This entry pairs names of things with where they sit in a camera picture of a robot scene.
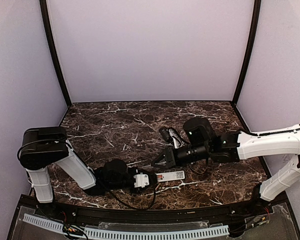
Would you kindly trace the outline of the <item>white remote control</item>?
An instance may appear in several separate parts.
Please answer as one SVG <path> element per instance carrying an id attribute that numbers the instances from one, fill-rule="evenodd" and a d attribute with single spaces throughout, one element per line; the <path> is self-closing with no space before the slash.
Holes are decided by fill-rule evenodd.
<path id="1" fill-rule="evenodd" d="M 170 181 L 178 181 L 178 180 L 184 180 L 185 177 L 185 172 L 183 170 L 180 171 L 172 171 L 172 172 L 163 172 L 163 173 L 156 173 L 156 178 L 157 176 L 163 176 L 163 179 L 158 179 L 158 182 L 170 182 Z"/>

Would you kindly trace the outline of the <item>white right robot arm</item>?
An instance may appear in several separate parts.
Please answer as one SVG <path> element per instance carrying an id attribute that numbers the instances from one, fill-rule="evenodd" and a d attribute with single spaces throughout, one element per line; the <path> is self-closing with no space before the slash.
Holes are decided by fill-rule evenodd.
<path id="1" fill-rule="evenodd" d="M 189 141 L 165 148 L 151 166 L 172 169 L 211 159 L 233 163 L 260 156 L 291 155 L 289 162 L 271 178 L 254 188 L 258 199 L 270 202 L 300 180 L 300 123 L 269 132 L 239 130 L 217 135 L 207 118 L 193 117 L 183 124 Z"/>

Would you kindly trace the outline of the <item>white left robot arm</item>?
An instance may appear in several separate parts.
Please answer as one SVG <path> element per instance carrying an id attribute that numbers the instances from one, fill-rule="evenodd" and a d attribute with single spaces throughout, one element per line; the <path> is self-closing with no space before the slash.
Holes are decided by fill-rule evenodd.
<path id="1" fill-rule="evenodd" d="M 59 166 L 89 196 L 103 196 L 119 189 L 139 194 L 150 187 L 155 188 L 158 183 L 154 173 L 128 167 L 120 159 L 92 169 L 76 153 L 61 126 L 27 129 L 17 159 L 27 171 L 36 199 L 41 204 L 52 203 L 55 199 L 48 171 L 52 164 Z"/>

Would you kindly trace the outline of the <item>black front table rail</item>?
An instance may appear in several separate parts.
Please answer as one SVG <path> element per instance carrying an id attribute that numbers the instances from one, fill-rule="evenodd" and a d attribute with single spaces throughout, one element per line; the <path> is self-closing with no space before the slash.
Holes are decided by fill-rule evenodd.
<path id="1" fill-rule="evenodd" d="M 132 210 L 86 207 L 56 202 L 57 214 L 66 213 L 66 222 L 71 224 L 97 225 L 100 222 L 121 224 L 176 224 L 208 221 L 210 224 L 242 223 L 248 217 L 270 212 L 273 203 L 251 199 L 232 204 L 177 210 Z"/>

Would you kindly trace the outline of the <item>black right frame post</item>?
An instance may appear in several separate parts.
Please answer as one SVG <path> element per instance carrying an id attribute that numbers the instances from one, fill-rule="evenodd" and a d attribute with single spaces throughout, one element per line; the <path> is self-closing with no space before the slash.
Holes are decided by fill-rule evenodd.
<path id="1" fill-rule="evenodd" d="M 242 61 L 240 74 L 239 74 L 236 88 L 234 91 L 234 95 L 233 95 L 233 98 L 231 101 L 235 106 L 238 104 L 238 101 L 239 101 L 239 98 L 240 98 L 240 95 L 241 95 L 241 92 L 243 89 L 243 85 L 244 85 L 244 82 L 246 79 L 246 75 L 248 72 L 248 67 L 249 67 L 251 55 L 253 52 L 253 47 L 254 47 L 257 28 L 258 28 L 261 4 L 262 4 L 261 0 L 255 0 L 253 2 L 253 11 L 252 11 L 252 17 L 251 17 L 251 23 L 250 23 L 250 28 L 249 28 L 246 49 L 245 49 L 245 53 L 244 53 L 244 57 L 243 57 L 243 61 Z"/>

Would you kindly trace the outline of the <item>black frame post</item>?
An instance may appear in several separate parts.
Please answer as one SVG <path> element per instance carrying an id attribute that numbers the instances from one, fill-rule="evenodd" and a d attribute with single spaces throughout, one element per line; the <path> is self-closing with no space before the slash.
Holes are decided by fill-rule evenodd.
<path id="1" fill-rule="evenodd" d="M 250 28 L 249 28 L 246 49 L 245 49 L 245 53 L 244 53 L 244 57 L 243 57 L 243 61 L 242 61 L 240 74 L 239 74 L 236 88 L 234 91 L 234 95 L 233 95 L 233 98 L 231 101 L 235 106 L 238 104 L 238 101 L 239 101 L 239 98 L 240 98 L 240 95 L 241 95 L 241 92 L 243 89 L 243 85 L 244 85 L 244 82 L 246 79 L 246 75 L 248 72 L 248 67 L 249 67 L 251 55 L 253 52 L 253 47 L 254 47 L 257 28 L 258 28 L 261 4 L 262 4 L 261 0 L 255 0 L 253 2 L 253 11 L 252 11 L 252 17 L 251 17 L 251 23 L 250 23 Z"/>
<path id="2" fill-rule="evenodd" d="M 39 5 L 40 5 L 40 11 L 41 11 L 41 17 L 42 17 L 42 22 L 43 22 L 43 27 L 45 31 L 45 36 L 50 52 L 50 57 L 52 60 L 52 64 L 54 67 L 54 71 L 58 80 L 58 84 L 60 86 L 61 92 L 63 99 L 65 101 L 65 104 L 67 108 L 72 106 L 72 101 L 69 95 L 69 91 L 66 86 L 66 81 L 64 79 L 63 73 L 62 73 L 62 68 L 61 64 L 59 61 L 54 37 L 53 37 L 53 31 L 52 31 L 52 25 L 50 21 L 50 16 L 49 16 L 49 11 L 48 11 L 48 2 L 46 0 L 39 0 Z"/>

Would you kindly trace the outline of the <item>black left frame post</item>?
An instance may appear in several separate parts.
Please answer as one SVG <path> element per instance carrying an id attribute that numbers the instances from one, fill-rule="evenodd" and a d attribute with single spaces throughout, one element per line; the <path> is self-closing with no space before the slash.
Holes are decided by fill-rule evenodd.
<path id="1" fill-rule="evenodd" d="M 50 52 L 50 57 L 52 60 L 52 64 L 54 67 L 54 71 L 58 80 L 58 84 L 60 86 L 61 92 L 63 99 L 65 101 L 65 104 L 67 108 L 72 106 L 72 101 L 69 95 L 69 91 L 66 86 L 66 81 L 64 79 L 63 73 L 62 73 L 62 68 L 61 64 L 59 61 L 54 37 L 53 37 L 53 31 L 52 31 L 52 25 L 50 21 L 50 16 L 49 16 L 49 11 L 48 11 L 48 2 L 46 0 L 39 0 L 39 5 L 40 5 L 40 11 L 41 11 L 41 17 L 42 17 L 42 22 L 43 22 L 43 27 L 45 31 L 45 36 Z"/>

